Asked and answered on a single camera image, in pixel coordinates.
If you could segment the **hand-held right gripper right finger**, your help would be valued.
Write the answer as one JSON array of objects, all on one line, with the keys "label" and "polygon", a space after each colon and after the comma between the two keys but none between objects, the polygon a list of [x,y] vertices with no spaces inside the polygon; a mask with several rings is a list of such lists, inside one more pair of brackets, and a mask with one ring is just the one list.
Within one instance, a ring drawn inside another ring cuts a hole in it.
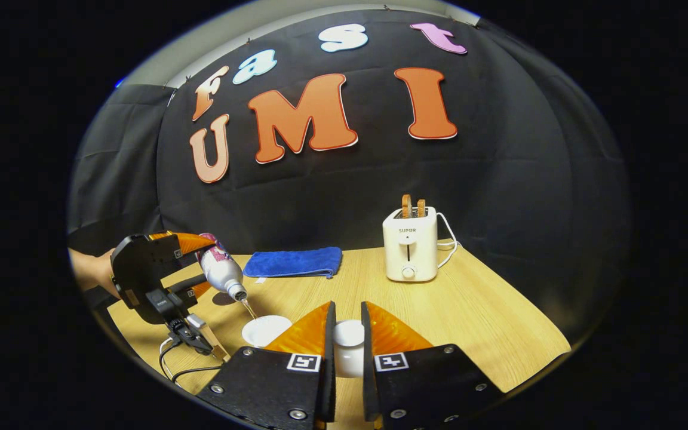
[{"label": "hand-held right gripper right finger", "polygon": [[363,402],[376,429],[469,429],[505,393],[458,346],[432,345],[392,313],[361,303]]}]

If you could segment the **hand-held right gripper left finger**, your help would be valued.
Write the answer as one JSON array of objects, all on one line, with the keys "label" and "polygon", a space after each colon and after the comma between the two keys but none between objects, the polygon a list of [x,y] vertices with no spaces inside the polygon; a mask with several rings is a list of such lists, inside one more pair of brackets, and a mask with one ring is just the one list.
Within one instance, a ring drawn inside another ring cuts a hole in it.
[{"label": "hand-held right gripper left finger", "polygon": [[264,348],[240,348],[197,397],[258,428],[324,429],[335,419],[335,325],[325,302]]}]

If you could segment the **white teacup lid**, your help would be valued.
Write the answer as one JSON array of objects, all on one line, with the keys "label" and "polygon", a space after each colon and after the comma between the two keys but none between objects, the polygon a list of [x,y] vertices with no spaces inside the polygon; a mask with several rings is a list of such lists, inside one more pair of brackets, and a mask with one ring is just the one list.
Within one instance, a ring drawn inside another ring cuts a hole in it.
[{"label": "white teacup lid", "polygon": [[333,345],[336,376],[363,378],[365,327],[361,321],[338,321],[333,330]]}]

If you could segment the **silver water bottle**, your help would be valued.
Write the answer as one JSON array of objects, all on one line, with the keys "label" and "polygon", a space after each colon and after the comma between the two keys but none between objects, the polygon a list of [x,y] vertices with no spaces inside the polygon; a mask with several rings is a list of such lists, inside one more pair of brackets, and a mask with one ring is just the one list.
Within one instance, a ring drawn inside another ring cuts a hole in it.
[{"label": "silver water bottle", "polygon": [[248,292],[243,286],[243,271],[238,262],[213,234],[202,232],[199,236],[212,243],[212,247],[199,251],[196,257],[208,283],[236,302],[248,299]]}]

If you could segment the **white teacup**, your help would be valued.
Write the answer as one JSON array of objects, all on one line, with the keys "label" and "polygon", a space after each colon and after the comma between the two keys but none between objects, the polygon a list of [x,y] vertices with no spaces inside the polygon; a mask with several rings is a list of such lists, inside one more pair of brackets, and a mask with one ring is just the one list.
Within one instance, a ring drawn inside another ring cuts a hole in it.
[{"label": "white teacup", "polygon": [[279,315],[266,315],[253,319],[241,329],[241,337],[254,348],[265,348],[292,326],[292,322]]}]

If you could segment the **blue towel cloth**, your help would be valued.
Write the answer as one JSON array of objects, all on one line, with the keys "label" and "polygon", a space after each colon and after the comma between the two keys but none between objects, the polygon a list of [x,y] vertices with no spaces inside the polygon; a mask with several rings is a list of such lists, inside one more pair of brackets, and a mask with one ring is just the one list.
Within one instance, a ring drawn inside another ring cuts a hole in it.
[{"label": "blue towel cloth", "polygon": [[304,251],[257,251],[245,264],[243,273],[252,278],[284,278],[297,276],[333,277],[342,263],[339,247],[315,248]]}]

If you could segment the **white toaster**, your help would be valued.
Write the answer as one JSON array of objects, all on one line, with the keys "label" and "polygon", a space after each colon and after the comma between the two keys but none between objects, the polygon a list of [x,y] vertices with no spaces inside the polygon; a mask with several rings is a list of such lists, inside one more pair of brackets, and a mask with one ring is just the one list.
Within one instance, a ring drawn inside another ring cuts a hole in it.
[{"label": "white toaster", "polygon": [[437,212],[426,207],[424,217],[403,218],[394,210],[382,223],[385,273],[393,281],[430,281],[437,276]]}]

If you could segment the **black backdrop cloth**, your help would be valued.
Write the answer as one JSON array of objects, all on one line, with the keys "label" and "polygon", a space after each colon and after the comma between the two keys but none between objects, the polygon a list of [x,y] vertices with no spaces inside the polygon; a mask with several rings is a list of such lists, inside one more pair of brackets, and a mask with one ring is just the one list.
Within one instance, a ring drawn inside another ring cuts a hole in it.
[{"label": "black backdrop cloth", "polygon": [[482,21],[311,17],[181,84],[122,84],[91,122],[67,241],[212,232],[229,251],[381,247],[424,198],[571,343],[627,269],[628,178],[609,126],[541,53]]}]

